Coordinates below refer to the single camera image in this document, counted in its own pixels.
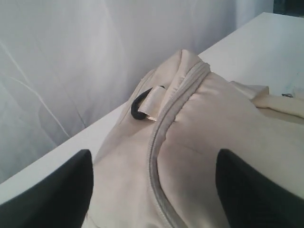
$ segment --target bag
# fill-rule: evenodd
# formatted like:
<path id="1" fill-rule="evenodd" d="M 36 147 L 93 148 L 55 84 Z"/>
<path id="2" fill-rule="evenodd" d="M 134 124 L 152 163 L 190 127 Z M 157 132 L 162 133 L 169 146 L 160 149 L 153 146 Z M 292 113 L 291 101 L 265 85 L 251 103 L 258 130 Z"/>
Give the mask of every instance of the bag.
<path id="1" fill-rule="evenodd" d="M 228 83 L 178 51 L 101 147 L 83 226 L 304 227 L 303 118 L 303 100 Z"/>

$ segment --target black object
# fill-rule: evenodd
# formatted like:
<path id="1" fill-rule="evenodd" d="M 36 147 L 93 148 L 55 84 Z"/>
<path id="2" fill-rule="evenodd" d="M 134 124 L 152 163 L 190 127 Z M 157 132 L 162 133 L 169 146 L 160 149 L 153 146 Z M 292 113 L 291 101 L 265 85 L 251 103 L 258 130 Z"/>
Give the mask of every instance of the black object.
<path id="1" fill-rule="evenodd" d="M 147 95 L 150 93 L 152 88 L 144 91 L 142 94 L 140 94 L 132 103 L 131 105 L 131 115 L 135 120 L 144 120 L 147 116 L 147 114 L 139 112 L 139 106 L 141 102 L 147 97 Z"/>
<path id="2" fill-rule="evenodd" d="M 81 150 L 44 180 L 0 205 L 0 228 L 81 228 L 92 192 L 91 153 Z"/>
<path id="3" fill-rule="evenodd" d="M 229 150 L 218 154 L 216 186 L 231 228 L 304 227 L 304 200 Z"/>

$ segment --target wall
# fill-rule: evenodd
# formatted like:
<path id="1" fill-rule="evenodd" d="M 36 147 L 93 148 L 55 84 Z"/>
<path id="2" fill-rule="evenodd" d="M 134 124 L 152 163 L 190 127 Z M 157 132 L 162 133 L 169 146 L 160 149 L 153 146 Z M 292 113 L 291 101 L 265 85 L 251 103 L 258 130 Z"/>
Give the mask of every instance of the wall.
<path id="1" fill-rule="evenodd" d="M 273 0 L 0 0 L 0 183 Z"/>

